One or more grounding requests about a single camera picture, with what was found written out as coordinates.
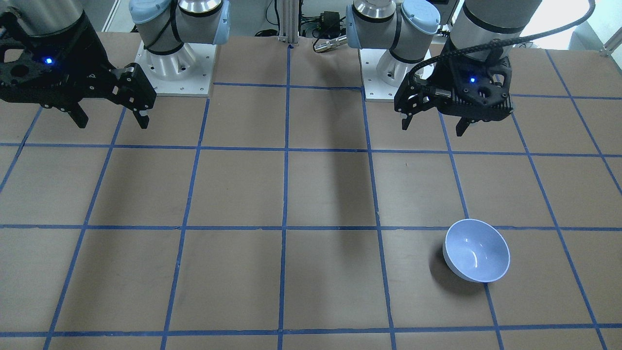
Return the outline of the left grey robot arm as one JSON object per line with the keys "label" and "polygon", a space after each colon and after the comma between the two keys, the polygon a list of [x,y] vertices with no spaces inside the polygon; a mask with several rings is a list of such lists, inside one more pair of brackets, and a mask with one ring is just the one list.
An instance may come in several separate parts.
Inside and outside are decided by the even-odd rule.
{"label": "left grey robot arm", "polygon": [[511,47],[540,5],[539,0],[466,0],[428,78],[417,72],[442,24],[437,7],[426,0],[355,0],[347,9],[348,45],[384,49],[380,71],[398,86],[395,111],[402,129],[415,114],[437,108],[458,117],[460,137],[477,122],[497,122],[513,112],[509,87]]}

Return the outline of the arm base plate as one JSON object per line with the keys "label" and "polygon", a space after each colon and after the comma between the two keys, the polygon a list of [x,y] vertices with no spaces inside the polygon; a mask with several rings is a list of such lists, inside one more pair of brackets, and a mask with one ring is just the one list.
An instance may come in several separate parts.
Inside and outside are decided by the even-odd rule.
{"label": "arm base plate", "polygon": [[209,97],[216,51],[210,44],[185,43],[180,51],[156,55],[138,45],[141,66],[158,97]]}
{"label": "arm base plate", "polygon": [[366,102],[392,103],[402,81],[415,66],[392,56],[391,45],[358,49]]}

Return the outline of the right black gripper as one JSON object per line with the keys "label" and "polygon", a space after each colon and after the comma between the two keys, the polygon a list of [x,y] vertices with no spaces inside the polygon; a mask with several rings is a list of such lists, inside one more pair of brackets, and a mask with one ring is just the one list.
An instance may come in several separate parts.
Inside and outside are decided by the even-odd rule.
{"label": "right black gripper", "polygon": [[148,128],[155,89],[139,64],[121,69],[111,64],[85,13],[66,29],[42,37],[26,33],[16,13],[2,13],[1,26],[1,57],[21,50],[16,60],[1,62],[2,100],[59,109],[85,129],[89,118],[80,101],[104,98],[132,111],[138,126]]}

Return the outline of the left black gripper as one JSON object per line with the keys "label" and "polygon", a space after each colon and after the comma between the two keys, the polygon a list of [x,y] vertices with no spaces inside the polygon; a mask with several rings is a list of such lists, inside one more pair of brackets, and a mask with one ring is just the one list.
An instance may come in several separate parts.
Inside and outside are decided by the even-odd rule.
{"label": "left black gripper", "polygon": [[467,54],[444,58],[435,63],[431,75],[422,79],[407,74],[398,87],[395,112],[402,113],[406,131],[415,114],[437,108],[444,115],[460,117],[457,137],[473,122],[502,121],[513,113],[510,97],[512,68],[503,49],[486,50],[483,60]]}

